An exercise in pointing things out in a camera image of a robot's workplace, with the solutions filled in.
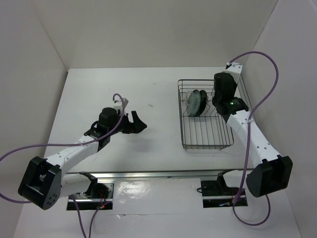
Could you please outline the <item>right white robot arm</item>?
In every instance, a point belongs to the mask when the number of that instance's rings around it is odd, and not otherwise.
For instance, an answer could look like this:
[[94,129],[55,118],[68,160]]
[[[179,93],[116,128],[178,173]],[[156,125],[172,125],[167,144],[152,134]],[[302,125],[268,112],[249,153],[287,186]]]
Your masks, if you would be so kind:
[[265,138],[241,98],[235,96],[237,83],[227,72],[214,75],[214,97],[216,111],[238,135],[249,150],[249,160],[254,169],[243,178],[242,170],[221,172],[216,189],[228,194],[234,187],[247,189],[254,197],[261,197],[288,186],[293,162],[289,156],[281,156]]

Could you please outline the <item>blue patterned ceramic plate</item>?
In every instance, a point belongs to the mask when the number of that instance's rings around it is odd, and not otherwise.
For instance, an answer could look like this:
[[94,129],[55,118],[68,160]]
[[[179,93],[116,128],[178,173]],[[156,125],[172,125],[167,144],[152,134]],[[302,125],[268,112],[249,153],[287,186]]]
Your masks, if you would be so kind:
[[195,89],[193,91],[187,92],[186,100],[186,113],[189,117],[194,117],[199,110],[201,103],[201,95],[199,90]]

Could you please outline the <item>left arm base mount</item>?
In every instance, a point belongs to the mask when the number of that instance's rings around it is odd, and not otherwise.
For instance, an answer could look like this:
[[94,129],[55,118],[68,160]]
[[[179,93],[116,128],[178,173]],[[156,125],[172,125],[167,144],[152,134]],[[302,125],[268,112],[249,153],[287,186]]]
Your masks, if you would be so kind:
[[107,181],[98,183],[91,195],[77,193],[74,198],[80,211],[93,211],[101,206],[101,210],[113,209],[113,189],[114,183]]

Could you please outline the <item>clear ribbed glass plate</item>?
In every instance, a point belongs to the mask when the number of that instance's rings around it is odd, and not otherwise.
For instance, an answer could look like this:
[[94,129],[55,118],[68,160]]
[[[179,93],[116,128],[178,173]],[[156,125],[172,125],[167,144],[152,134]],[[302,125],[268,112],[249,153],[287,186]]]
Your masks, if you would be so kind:
[[192,117],[195,112],[195,93],[193,91],[187,91],[183,102],[183,115],[186,117]]

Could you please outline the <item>black round plate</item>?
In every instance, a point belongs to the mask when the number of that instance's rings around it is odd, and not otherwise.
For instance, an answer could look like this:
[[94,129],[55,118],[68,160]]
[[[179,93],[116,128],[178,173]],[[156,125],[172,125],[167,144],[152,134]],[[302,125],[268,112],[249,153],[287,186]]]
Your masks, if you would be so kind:
[[208,96],[205,90],[200,90],[200,96],[201,96],[201,100],[200,100],[198,111],[195,114],[196,117],[199,117],[204,112],[208,102]]

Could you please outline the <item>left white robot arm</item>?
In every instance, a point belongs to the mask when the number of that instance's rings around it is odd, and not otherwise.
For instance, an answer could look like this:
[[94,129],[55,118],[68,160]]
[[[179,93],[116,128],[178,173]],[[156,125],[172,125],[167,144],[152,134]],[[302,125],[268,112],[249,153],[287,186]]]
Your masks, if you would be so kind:
[[99,119],[78,140],[76,146],[46,158],[34,157],[28,164],[18,194],[43,210],[51,208],[59,198],[81,193],[87,198],[100,194],[106,198],[108,189],[88,172],[68,172],[89,156],[97,154],[117,133],[138,134],[147,128],[136,111],[132,121],[121,109],[104,108]]

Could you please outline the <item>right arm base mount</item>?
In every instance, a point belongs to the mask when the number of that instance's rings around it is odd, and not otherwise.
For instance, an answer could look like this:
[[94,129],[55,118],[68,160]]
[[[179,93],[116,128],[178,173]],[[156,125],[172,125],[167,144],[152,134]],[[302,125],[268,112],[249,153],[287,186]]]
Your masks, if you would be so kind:
[[196,191],[202,195],[203,208],[225,208],[233,206],[237,187],[227,187],[216,180],[203,180]]

